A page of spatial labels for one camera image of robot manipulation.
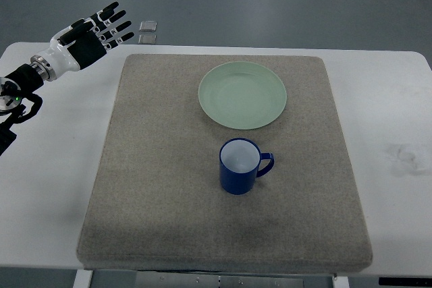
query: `ceramic plate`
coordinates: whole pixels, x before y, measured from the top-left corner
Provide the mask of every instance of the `ceramic plate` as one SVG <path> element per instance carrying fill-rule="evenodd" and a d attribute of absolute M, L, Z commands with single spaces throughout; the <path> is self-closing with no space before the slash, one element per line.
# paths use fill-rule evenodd
<path fill-rule="evenodd" d="M 274 121 L 286 105 L 286 89 L 270 69 L 253 62 L 229 62 L 201 80 L 198 99 L 217 123 L 234 129 L 254 129 Z"/>

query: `white table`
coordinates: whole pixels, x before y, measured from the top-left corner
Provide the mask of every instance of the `white table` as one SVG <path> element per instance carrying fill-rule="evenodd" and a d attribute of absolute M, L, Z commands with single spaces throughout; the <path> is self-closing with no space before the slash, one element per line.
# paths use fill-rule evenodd
<path fill-rule="evenodd" d="M 15 43 L 1 76 L 47 43 Z M 430 276 L 432 71 L 412 52 L 122 45 L 36 91 L 0 157 L 0 266 L 82 268 L 75 249 L 120 73 L 132 53 L 312 55 L 325 62 L 373 248 L 362 275 Z"/>

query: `gray felt mat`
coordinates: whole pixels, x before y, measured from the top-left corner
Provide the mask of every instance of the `gray felt mat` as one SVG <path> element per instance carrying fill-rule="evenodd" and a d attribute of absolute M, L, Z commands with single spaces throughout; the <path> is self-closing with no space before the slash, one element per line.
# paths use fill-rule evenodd
<path fill-rule="evenodd" d="M 271 124 L 223 127 L 198 85 L 215 66 L 252 61 L 284 82 Z M 218 154 L 246 137 L 275 166 L 242 196 L 219 184 Z M 131 55 L 78 244 L 86 268 L 255 273 L 356 272 L 372 261 L 325 66 L 317 57 Z"/>

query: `mug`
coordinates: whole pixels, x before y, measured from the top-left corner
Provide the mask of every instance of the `mug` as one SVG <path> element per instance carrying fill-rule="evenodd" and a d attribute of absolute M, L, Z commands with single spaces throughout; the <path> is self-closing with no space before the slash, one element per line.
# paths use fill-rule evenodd
<path fill-rule="evenodd" d="M 262 160 L 270 160 L 259 170 Z M 259 147 L 247 138 L 233 138 L 219 151 L 219 179 L 222 188 L 234 195 L 245 194 L 252 189 L 255 179 L 273 168 L 273 153 L 261 153 Z"/>

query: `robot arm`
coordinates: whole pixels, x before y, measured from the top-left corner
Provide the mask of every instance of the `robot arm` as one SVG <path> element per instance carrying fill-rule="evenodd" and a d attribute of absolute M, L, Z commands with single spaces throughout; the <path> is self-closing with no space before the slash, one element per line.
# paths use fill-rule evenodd
<path fill-rule="evenodd" d="M 35 116 L 42 99 L 33 94 L 44 81 L 60 78 L 67 71 L 79 71 L 92 65 L 117 45 L 133 37 L 129 32 L 118 33 L 131 25 L 130 21 L 109 29 L 112 23 L 122 18 L 124 10 L 115 13 L 118 3 L 112 3 L 89 18 L 78 20 L 53 36 L 49 48 L 30 59 L 5 77 L 0 77 L 0 115 L 10 116 L 0 123 L 0 155 L 15 140 L 10 131 L 15 123 L 22 123 Z M 22 99 L 33 102 L 31 110 L 24 114 Z"/>

